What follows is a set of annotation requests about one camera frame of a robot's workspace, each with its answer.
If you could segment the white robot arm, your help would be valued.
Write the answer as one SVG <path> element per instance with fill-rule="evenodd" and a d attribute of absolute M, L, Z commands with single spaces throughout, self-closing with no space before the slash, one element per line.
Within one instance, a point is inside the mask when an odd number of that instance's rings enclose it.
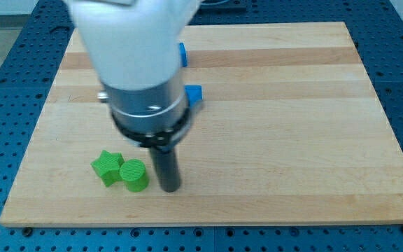
<path fill-rule="evenodd" d="M 179 37 L 200 0 L 66 1 L 118 130 L 148 148 L 161 189 L 181 186 L 176 145 L 192 126 Z"/>

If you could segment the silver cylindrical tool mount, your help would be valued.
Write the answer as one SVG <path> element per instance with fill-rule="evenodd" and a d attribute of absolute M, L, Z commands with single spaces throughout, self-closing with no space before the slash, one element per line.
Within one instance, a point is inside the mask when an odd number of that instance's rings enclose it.
<path fill-rule="evenodd" d="M 181 73 L 154 87 L 122 89 L 105 83 L 106 103 L 119 132 L 135 146 L 163 151 L 189 132 L 202 101 L 189 106 Z"/>

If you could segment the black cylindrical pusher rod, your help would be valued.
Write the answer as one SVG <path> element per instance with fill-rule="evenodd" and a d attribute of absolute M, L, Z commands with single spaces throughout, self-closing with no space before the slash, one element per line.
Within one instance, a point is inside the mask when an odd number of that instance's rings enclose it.
<path fill-rule="evenodd" d="M 167 193 L 177 191 L 181 186 L 181 175 L 175 149 L 150 148 L 149 153 L 161 189 Z"/>

